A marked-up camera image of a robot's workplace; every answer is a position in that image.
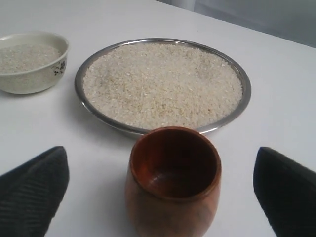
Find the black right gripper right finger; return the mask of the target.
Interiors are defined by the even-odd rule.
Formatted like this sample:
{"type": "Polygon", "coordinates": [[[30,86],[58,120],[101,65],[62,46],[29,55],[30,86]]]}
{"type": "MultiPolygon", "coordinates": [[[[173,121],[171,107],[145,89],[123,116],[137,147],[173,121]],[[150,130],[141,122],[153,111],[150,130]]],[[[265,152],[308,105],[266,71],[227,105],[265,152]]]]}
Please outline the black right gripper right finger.
{"type": "Polygon", "coordinates": [[[254,193],[278,237],[316,235],[316,174],[269,147],[260,147],[254,193]]]}

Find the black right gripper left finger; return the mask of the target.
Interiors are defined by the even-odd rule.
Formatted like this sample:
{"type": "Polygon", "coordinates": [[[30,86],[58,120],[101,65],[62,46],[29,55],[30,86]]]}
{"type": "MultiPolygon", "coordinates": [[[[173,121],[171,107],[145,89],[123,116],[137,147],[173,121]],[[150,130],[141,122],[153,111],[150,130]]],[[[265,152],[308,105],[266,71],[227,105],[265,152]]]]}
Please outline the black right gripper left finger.
{"type": "Polygon", "coordinates": [[[70,179],[66,150],[53,147],[0,177],[0,235],[43,237],[70,179]]]}

